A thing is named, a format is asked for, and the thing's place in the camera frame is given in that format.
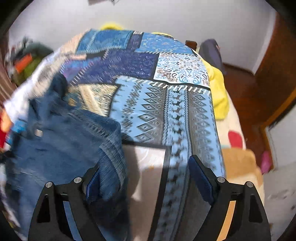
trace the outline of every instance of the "floor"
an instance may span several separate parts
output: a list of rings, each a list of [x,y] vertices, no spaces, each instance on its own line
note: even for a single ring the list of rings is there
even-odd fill
[[[266,103],[260,97],[253,74],[229,65],[225,65],[225,69],[226,90],[237,110],[247,148],[255,153],[257,165],[260,166],[265,145],[259,126],[268,118]]]

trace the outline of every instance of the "green fabric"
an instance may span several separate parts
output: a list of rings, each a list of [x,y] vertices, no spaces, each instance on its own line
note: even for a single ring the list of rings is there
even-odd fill
[[[24,73],[21,72],[18,74],[16,71],[11,77],[11,81],[15,83],[17,86],[20,86],[25,81]]]
[[[27,67],[25,67],[25,69],[23,70],[25,79],[27,79],[28,77],[30,77],[32,75],[32,73],[34,72],[34,70],[37,68],[38,64],[41,61],[42,61],[42,59],[37,57],[37,58],[33,59],[33,61],[31,63],[29,63]]]

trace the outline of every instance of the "pink object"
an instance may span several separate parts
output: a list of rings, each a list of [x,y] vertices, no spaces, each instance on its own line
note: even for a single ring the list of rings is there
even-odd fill
[[[242,136],[238,132],[229,131],[228,139],[231,147],[237,147],[242,149]]]
[[[272,165],[272,159],[269,155],[269,151],[264,151],[261,156],[261,173],[265,174],[268,173]]]

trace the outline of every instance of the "wooden door frame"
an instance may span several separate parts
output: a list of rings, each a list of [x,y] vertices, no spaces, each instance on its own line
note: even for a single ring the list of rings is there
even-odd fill
[[[260,125],[260,131],[263,136],[264,144],[270,154],[271,159],[272,159],[271,148],[270,148],[270,144],[269,144],[265,129],[266,127],[269,127],[275,122],[280,121],[293,108],[293,106],[295,105],[295,101],[296,101],[296,88],[292,91],[292,93],[285,100],[285,102],[272,114],[272,116],[269,117],[268,120],[265,121],[262,125]],[[274,160],[272,159],[271,169],[273,168],[274,168]]]

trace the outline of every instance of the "bolt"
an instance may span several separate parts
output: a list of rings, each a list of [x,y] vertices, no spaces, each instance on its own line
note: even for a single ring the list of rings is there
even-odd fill
[[[223,177],[218,177],[217,180],[220,183],[224,183],[225,182],[225,178],[223,178]]]
[[[48,183],[46,183],[45,186],[46,186],[47,188],[50,188],[50,187],[52,186],[52,182],[48,182]]]
[[[247,182],[247,186],[248,186],[249,188],[252,188],[252,187],[254,186],[254,184],[253,184],[252,182]]]
[[[36,129],[35,130],[35,136],[42,137],[43,136],[43,132],[40,131],[40,130],[38,130],[38,129]]]
[[[82,181],[82,178],[81,177],[76,177],[75,179],[74,179],[74,182],[75,183],[80,183]]]

